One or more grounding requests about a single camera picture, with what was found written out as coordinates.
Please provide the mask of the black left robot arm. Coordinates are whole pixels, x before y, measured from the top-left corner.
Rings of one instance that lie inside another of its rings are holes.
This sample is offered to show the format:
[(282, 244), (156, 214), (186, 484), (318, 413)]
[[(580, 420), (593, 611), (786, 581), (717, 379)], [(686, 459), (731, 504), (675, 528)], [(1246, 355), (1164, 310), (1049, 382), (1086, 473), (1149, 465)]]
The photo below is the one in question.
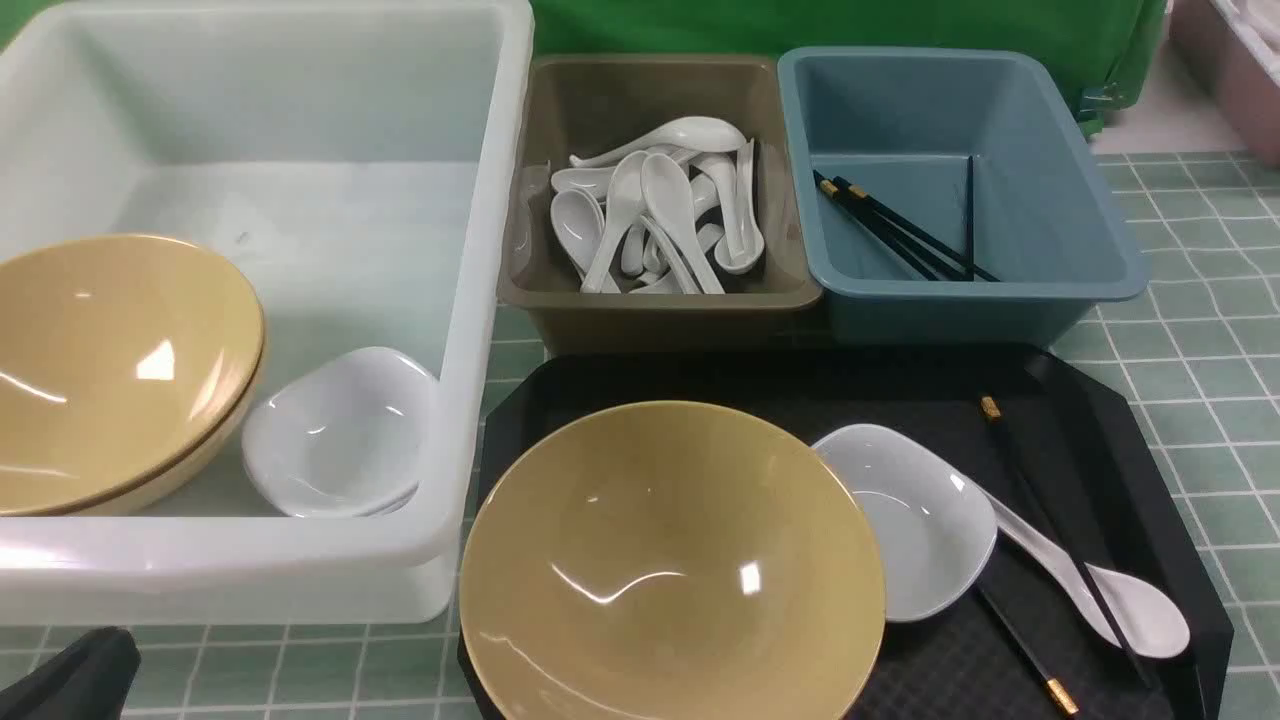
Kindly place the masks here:
[(119, 719), (140, 665), (131, 632), (92, 629), (3, 689), (1, 717)]

